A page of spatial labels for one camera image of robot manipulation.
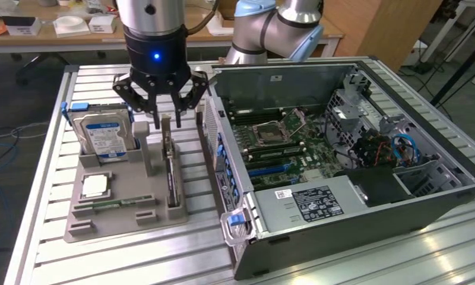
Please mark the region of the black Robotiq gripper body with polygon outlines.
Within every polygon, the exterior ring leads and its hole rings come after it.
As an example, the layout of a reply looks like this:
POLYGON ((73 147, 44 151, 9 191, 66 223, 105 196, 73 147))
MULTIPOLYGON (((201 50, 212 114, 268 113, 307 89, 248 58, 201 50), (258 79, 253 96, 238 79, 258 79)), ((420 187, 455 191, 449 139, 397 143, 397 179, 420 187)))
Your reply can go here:
POLYGON ((190 78, 186 63, 184 26, 170 34, 145 36, 124 28, 124 37, 130 59, 130 79, 146 92, 156 94, 178 92, 190 78))

